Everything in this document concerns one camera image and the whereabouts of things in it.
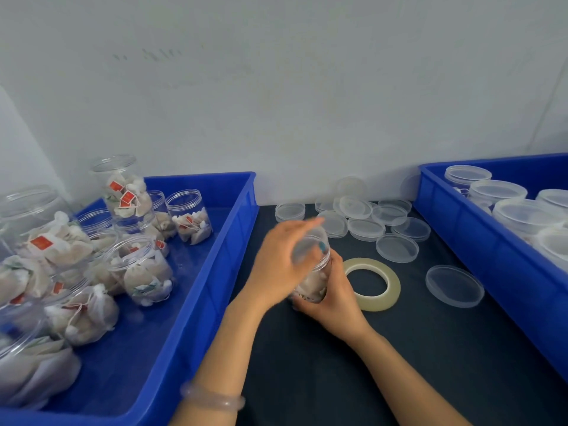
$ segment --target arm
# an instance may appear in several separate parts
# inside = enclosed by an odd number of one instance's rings
[[[469,425],[415,369],[369,325],[332,250],[327,293],[319,304],[297,297],[295,307],[347,343],[365,362],[377,387],[402,426]]]
[[[291,262],[295,244],[323,219],[278,224],[265,237],[244,288],[229,304],[215,339],[192,384],[216,396],[234,398],[243,390],[252,343],[266,311],[285,299],[321,260],[314,248],[300,264]],[[207,408],[199,401],[181,401],[170,426],[231,426],[236,411]]]

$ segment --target blue plastic bin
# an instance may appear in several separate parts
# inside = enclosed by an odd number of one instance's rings
[[[165,425],[219,326],[259,211],[253,172],[146,178],[166,196],[201,191],[214,235],[188,246],[169,241],[177,284],[171,297],[138,308],[119,296],[117,327],[76,352],[83,367],[75,384],[43,411],[0,409],[2,425]],[[104,207],[98,200],[81,213]]]
[[[453,164],[483,167],[534,199],[568,190],[568,154],[425,164],[414,204],[568,382],[568,274],[454,190],[444,179]]]

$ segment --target translucent bangle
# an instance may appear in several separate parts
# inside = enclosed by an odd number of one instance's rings
[[[181,395],[192,403],[205,408],[238,411],[245,406],[244,396],[220,395],[196,386],[189,381],[181,386]]]

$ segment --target roll of tape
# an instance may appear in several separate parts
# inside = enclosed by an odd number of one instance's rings
[[[401,294],[401,280],[398,279],[394,271],[386,264],[370,258],[351,258],[343,262],[345,275],[349,275],[350,272],[359,269],[375,272],[383,277],[387,283],[386,291],[378,296],[364,296],[355,293],[359,308],[361,308],[362,311],[377,312],[384,311],[393,306],[398,300],[398,296]]]

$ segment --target dark tabletop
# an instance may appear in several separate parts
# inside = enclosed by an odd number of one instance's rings
[[[306,206],[306,217],[316,214],[313,205]],[[420,217],[414,210],[411,215]],[[274,206],[260,207],[233,297],[275,224]],[[432,296],[424,282],[428,269],[463,264],[433,232],[419,245],[414,262],[398,264],[380,257],[375,243],[350,234],[330,239],[345,260],[373,258],[396,272],[401,280],[396,304],[387,311],[365,312],[365,317],[470,422],[567,425],[568,386],[560,376],[488,293],[469,309]],[[349,280],[364,295],[386,288],[370,271],[352,272]],[[260,324],[243,394],[239,426],[396,424],[361,360],[287,301],[268,311]]]

